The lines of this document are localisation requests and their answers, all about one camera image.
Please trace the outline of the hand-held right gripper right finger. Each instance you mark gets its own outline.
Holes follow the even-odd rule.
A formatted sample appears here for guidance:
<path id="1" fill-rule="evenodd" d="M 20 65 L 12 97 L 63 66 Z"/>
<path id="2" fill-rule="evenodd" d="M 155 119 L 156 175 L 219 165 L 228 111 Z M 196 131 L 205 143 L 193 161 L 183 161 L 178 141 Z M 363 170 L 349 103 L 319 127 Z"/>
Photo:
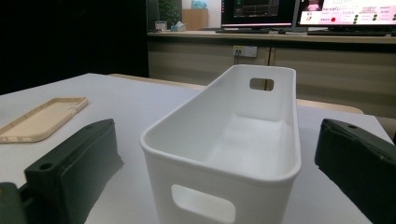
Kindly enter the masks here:
<path id="1" fill-rule="evenodd" d="M 356 125 L 324 119 L 315 164 L 373 224 L 396 224 L 396 146 Z"/>

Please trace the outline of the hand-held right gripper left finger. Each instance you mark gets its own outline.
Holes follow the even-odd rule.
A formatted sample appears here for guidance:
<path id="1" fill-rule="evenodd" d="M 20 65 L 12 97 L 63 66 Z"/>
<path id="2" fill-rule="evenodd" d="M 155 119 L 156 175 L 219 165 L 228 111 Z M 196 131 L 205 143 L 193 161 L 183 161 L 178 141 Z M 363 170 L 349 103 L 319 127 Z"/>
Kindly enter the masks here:
<path id="1" fill-rule="evenodd" d="M 107 182 L 122 167 L 115 123 L 89 124 L 24 170 L 32 224 L 84 224 Z"/>

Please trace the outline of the beige phone case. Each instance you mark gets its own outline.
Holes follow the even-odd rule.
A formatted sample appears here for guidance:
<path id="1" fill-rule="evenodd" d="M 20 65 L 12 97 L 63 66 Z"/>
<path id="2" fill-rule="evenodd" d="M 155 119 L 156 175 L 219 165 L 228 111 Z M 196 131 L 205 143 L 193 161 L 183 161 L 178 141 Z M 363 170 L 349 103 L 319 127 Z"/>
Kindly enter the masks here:
<path id="1" fill-rule="evenodd" d="M 43 141 L 60 129 L 89 103 L 87 97 L 58 97 L 0 128 L 0 144 Z"/>

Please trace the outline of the white plastic storage basket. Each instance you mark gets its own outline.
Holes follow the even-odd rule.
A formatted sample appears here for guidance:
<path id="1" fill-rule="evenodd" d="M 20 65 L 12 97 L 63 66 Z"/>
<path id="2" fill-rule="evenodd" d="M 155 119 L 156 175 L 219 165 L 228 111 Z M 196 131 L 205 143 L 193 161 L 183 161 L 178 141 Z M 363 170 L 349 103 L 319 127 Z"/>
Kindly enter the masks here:
<path id="1" fill-rule="evenodd" d="M 140 144 L 160 224 L 281 224 L 302 166 L 296 72 L 234 65 Z"/>

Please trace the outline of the black keyboard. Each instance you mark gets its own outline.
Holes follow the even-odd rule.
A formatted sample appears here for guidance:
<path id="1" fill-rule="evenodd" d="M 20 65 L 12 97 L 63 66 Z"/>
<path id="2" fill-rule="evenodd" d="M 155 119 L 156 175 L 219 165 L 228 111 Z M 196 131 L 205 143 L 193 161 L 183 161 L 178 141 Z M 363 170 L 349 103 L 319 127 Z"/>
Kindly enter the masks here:
<path id="1" fill-rule="evenodd" d="M 316 30 L 307 31 L 307 35 L 328 35 L 328 36 L 386 36 L 387 32 L 378 31 L 334 31 L 334 30 Z"/>
<path id="2" fill-rule="evenodd" d="M 252 35 L 267 35 L 270 33 L 270 30 L 262 30 L 262 29 L 218 29 L 215 31 L 216 34 L 252 34 Z"/>

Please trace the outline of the black curtain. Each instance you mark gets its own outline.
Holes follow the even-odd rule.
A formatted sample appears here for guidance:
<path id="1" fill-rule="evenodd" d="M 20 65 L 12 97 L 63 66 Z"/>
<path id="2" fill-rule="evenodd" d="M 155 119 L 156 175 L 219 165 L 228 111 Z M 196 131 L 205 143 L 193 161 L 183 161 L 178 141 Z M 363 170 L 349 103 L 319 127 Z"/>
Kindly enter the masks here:
<path id="1" fill-rule="evenodd" d="M 149 75 L 146 0 L 0 0 L 0 95 L 86 73 Z"/>

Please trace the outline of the monitor with bright screen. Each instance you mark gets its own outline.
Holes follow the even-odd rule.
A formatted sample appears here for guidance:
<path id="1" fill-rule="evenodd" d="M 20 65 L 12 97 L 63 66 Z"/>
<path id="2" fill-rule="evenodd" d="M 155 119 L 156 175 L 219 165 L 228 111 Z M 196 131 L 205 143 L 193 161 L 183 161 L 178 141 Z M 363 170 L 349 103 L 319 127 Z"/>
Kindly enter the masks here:
<path id="1" fill-rule="evenodd" d="M 301 26 L 396 25 L 396 0 L 301 0 Z"/>

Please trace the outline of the wooden cabinet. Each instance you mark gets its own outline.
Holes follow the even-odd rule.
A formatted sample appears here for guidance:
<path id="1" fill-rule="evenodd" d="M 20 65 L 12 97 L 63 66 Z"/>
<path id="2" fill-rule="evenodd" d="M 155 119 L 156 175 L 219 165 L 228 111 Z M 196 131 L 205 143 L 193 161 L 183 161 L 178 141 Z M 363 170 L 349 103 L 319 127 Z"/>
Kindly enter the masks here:
<path id="1" fill-rule="evenodd" d="M 208 10 L 201 9 L 183 9 L 182 22 L 186 25 L 187 31 L 198 31 L 208 26 Z"/>

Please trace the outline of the white wall socket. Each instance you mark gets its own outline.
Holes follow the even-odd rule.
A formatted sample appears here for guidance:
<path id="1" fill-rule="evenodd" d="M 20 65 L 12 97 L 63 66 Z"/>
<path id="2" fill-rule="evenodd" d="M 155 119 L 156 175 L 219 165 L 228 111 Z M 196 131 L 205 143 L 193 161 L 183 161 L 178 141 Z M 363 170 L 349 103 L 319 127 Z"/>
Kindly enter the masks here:
<path id="1" fill-rule="evenodd" d="M 257 56 L 257 48 L 254 46 L 234 46 L 233 55 L 239 57 L 255 58 Z"/>

